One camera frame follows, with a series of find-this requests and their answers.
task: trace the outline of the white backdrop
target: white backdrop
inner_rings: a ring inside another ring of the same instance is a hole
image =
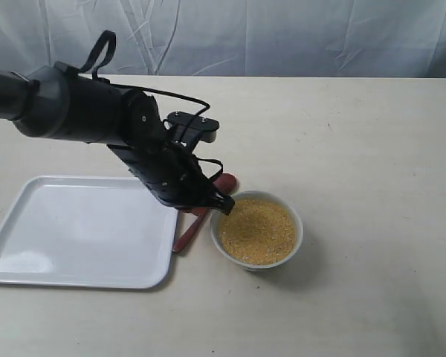
[[[0,68],[81,65],[105,29],[103,73],[446,77],[446,0],[0,0]]]

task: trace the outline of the grain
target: grain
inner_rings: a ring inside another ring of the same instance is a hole
[[[266,265],[291,253],[296,232],[289,212],[274,202],[240,199],[218,226],[219,242],[244,263]]]

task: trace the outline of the table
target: table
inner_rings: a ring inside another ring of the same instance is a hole
[[[208,100],[198,154],[290,201],[302,249],[248,273],[207,224],[148,292],[0,287],[0,356],[446,356],[446,80],[110,78]],[[0,221],[42,174],[128,175],[0,120]]]

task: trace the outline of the wooden spoon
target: wooden spoon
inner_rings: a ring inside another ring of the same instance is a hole
[[[229,195],[237,185],[236,177],[230,173],[223,173],[213,183],[223,194]],[[192,225],[177,239],[173,245],[172,251],[174,253],[180,253],[192,240],[192,238],[198,233],[198,229],[203,223],[205,216],[210,212],[210,208],[194,208],[190,212],[197,215],[198,218],[192,223]]]

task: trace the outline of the black strap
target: black strap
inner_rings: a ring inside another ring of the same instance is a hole
[[[198,161],[204,161],[204,162],[210,162],[211,164],[217,164],[220,166],[220,170],[213,176],[209,177],[209,180],[211,182],[214,182],[218,177],[220,177],[223,173],[223,163],[220,160],[216,160],[215,158],[199,158],[198,156],[195,156]]]
[[[105,65],[107,65],[109,62],[111,62],[112,57],[114,57],[114,53],[116,51],[116,34],[115,32],[105,30],[101,36],[99,36],[99,39],[96,41],[96,44],[92,48],[91,52],[89,53],[88,59],[86,60],[86,63],[80,68],[80,73],[84,73],[89,71],[93,65],[96,63],[97,59],[99,58],[99,55],[103,52],[104,47],[107,45],[107,52],[104,56],[103,61],[93,68],[92,70],[92,79],[97,80],[97,70]]]

